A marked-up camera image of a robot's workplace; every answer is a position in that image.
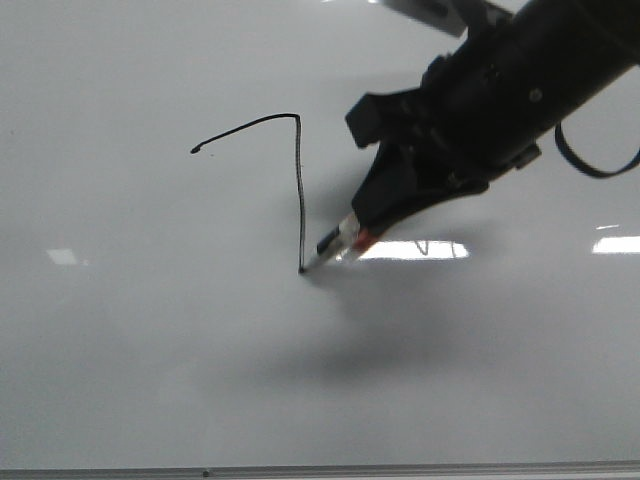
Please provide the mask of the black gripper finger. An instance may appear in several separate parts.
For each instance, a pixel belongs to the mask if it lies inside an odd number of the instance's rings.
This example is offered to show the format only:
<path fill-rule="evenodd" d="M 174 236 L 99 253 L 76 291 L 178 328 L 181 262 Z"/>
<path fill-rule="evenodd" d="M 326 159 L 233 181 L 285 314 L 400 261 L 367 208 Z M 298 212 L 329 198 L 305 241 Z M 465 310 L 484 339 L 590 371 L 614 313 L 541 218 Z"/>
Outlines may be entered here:
<path fill-rule="evenodd" d="M 345 116 L 356 146 L 410 140 L 413 127 L 420 121 L 421 102 L 419 89 L 363 95 Z"/>
<path fill-rule="evenodd" d="M 488 188 L 487 181 L 467 177 L 428 155 L 383 142 L 351 206 L 360 227 L 380 236 L 424 209 Z"/>

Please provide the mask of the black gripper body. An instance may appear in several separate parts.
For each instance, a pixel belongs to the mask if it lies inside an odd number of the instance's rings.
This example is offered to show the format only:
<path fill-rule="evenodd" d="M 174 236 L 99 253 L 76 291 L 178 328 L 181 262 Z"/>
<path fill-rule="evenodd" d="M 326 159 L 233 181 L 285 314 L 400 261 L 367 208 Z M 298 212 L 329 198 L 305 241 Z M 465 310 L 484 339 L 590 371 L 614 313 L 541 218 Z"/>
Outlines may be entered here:
<path fill-rule="evenodd" d="M 565 115 L 560 69 L 507 44 L 438 57 L 394 95 L 389 152 L 406 195 L 476 195 L 535 158 Z"/>

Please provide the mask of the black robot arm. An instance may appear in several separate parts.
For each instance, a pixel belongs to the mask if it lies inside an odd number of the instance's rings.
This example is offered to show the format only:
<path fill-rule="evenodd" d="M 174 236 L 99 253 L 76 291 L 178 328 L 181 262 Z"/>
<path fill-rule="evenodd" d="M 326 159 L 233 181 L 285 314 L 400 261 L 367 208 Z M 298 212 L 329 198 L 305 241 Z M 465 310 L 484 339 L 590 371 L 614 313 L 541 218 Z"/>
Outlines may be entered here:
<path fill-rule="evenodd" d="M 459 48 L 435 58 L 417 88 L 366 94 L 347 114 L 357 146 L 378 148 L 351 203 L 372 235 L 526 166 L 542 135 L 639 62 L 635 1 L 448 9 L 467 34 Z"/>

